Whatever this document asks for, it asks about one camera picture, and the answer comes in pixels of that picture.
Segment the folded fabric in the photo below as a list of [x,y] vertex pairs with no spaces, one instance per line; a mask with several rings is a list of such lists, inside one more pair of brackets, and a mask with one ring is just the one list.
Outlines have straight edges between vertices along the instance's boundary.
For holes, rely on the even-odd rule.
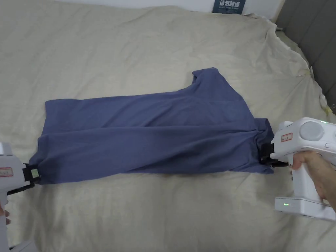
[[216,68],[168,93],[46,102],[37,153],[41,183],[117,173],[273,173],[258,147],[273,138]]

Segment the book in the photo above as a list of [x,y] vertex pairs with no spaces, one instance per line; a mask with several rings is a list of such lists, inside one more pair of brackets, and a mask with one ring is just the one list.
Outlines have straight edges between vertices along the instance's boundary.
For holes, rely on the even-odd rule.
[[212,13],[242,14],[245,0],[227,1],[215,0]]

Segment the label sticker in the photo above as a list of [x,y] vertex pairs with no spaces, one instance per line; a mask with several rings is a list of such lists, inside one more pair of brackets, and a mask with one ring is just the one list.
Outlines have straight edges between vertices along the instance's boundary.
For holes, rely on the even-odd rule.
[[293,139],[293,133],[281,136],[281,142],[286,142]]
[[13,170],[10,167],[0,168],[0,178],[1,177],[12,177]]

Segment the upholstered headboard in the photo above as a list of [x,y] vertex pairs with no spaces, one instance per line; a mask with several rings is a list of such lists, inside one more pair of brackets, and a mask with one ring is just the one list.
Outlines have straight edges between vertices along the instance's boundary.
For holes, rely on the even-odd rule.
[[336,0],[286,0],[277,25],[305,54],[329,106],[336,104]]

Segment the bed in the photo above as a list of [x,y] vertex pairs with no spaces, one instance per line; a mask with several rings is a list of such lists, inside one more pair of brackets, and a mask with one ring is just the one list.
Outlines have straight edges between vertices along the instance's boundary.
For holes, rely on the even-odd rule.
[[[256,15],[1,1],[0,139],[28,162],[44,103],[174,91],[216,67],[255,117],[336,122],[310,66]],[[335,225],[274,210],[293,192],[273,175],[119,174],[12,195],[11,244],[51,251],[332,251]]]

